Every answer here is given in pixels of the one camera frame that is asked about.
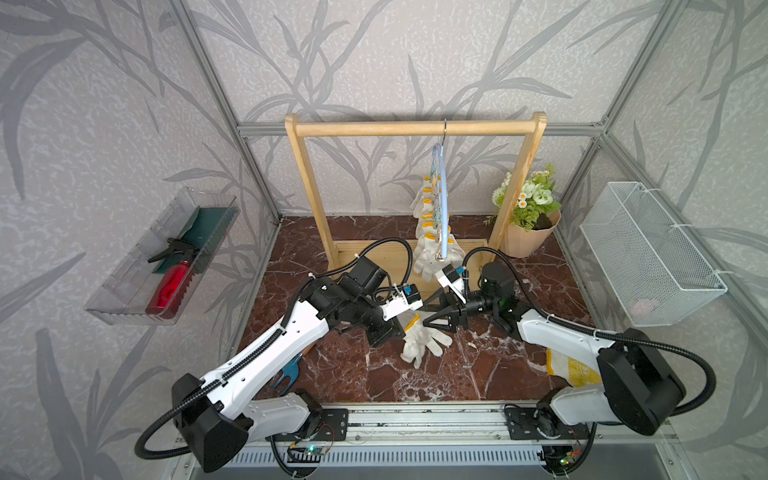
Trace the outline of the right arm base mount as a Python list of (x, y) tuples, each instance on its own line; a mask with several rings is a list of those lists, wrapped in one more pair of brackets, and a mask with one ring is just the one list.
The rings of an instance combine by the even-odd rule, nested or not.
[(590, 436), (588, 424), (566, 425), (547, 409), (505, 404), (502, 413), (511, 440), (576, 442)]

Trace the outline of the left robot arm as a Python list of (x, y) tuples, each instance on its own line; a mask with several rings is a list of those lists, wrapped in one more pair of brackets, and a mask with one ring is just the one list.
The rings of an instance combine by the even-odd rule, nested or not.
[(389, 285), (388, 273), (364, 253), (350, 263), (312, 274), (289, 301), (286, 313), (243, 351), (201, 378), (186, 374), (172, 387), (172, 408), (138, 437), (135, 455), (163, 460), (193, 454), (206, 472), (232, 460), (255, 438), (314, 431), (321, 406), (307, 394), (254, 398), (288, 363), (341, 323), (363, 328), (370, 346), (401, 338), (397, 317), (421, 307), (420, 292), (404, 278)]

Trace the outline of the white glove with yellow cuff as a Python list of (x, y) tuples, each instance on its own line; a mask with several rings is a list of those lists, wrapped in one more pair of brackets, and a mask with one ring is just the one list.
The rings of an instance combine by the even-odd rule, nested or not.
[(447, 240), (447, 254), (443, 257), (440, 256), (441, 250), (441, 243), (432, 233), (426, 233), (418, 240), (413, 271), (425, 282), (431, 282), (435, 274), (448, 265), (459, 268), (466, 255), (452, 235)]

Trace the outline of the blue wavy clip hanger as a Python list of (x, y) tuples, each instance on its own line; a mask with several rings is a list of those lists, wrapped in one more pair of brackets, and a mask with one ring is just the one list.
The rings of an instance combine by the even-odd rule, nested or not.
[(448, 258), (448, 240), (449, 240), (449, 214), (447, 205), (447, 174), (445, 161), (445, 142), (447, 137), (447, 122), (443, 123), (443, 134), (441, 140), (433, 145), (432, 162), (430, 167), (430, 177), (432, 180), (432, 190), (434, 194), (434, 220), (437, 231), (437, 250), (436, 259), (446, 260)]

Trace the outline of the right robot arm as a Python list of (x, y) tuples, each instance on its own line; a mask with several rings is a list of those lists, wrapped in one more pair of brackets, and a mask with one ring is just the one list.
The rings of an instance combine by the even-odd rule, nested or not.
[(689, 350), (653, 341), (634, 328), (600, 330), (545, 311), (504, 254), (482, 267), (477, 289), (471, 289), (465, 265), (447, 265), (436, 278), (439, 308), (425, 326), (453, 333), (469, 318), (487, 315), (503, 332), (598, 373), (596, 384), (556, 389), (538, 402), (538, 415), (551, 428), (620, 424), (651, 436), (668, 418), (703, 406), (715, 393), (714, 369)]

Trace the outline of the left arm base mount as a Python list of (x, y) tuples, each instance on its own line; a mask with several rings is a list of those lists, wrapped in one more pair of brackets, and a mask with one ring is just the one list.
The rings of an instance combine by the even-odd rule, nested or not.
[(297, 440), (342, 441), (349, 427), (349, 410), (324, 408), (314, 411), (301, 428), (293, 433)]

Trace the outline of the white glove hung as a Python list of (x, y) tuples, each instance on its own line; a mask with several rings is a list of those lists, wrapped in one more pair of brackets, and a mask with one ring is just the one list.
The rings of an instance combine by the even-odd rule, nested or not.
[(453, 344), (451, 336), (440, 330), (425, 327), (419, 311), (404, 327), (404, 332), (404, 346), (400, 358), (416, 369), (421, 366), (427, 351), (435, 357), (441, 357), (443, 348)]
[(424, 201), (427, 200), (428, 202), (431, 202), (432, 198), (432, 179), (430, 176), (425, 176), (423, 178), (422, 188), (411, 203), (412, 216), (414, 218), (419, 218), (423, 212)]

